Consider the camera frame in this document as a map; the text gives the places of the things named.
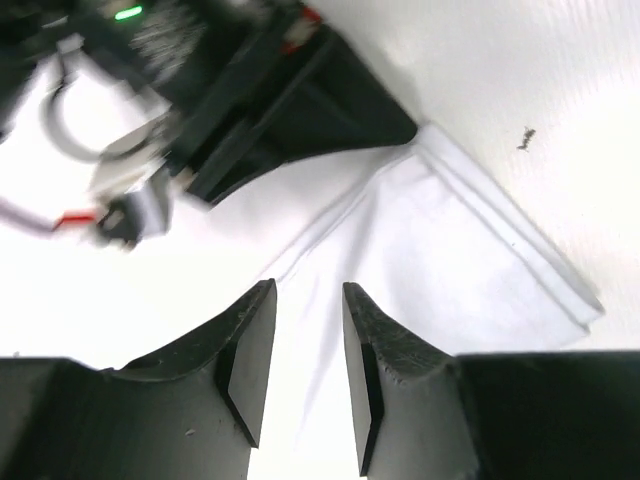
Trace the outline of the white skirt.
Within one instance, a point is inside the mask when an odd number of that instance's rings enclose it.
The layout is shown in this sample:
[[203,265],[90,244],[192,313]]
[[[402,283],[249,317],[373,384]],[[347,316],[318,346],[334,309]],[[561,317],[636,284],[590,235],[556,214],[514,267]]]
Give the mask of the white skirt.
[[346,282],[452,354],[565,346],[604,313],[569,260],[431,124],[403,147],[270,173],[206,214],[193,236],[200,269],[225,290],[277,283],[254,479],[357,477]]

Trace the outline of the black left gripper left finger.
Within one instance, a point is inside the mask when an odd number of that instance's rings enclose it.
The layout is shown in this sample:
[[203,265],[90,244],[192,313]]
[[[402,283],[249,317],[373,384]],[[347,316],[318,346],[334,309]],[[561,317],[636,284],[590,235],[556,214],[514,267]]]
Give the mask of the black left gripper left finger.
[[125,367],[1,362],[5,479],[244,479],[260,441],[277,290],[262,280],[215,318]]

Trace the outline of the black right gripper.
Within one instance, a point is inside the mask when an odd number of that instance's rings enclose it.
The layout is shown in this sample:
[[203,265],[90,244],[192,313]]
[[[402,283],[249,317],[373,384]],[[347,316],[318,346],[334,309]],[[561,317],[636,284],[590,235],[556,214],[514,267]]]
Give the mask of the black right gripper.
[[[291,52],[323,20],[301,1],[4,1],[1,134],[8,135],[40,62],[58,87],[75,55],[134,92],[187,113],[254,46]],[[298,160],[408,143],[417,125],[347,42],[323,26],[278,58],[221,119],[188,166],[189,194],[212,205]]]

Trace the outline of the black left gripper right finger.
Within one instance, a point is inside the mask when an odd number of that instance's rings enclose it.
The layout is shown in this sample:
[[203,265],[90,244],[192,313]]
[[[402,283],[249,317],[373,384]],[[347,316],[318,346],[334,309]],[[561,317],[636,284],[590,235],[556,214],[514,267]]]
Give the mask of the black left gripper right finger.
[[358,470],[368,479],[635,479],[635,351],[450,356],[343,287]]

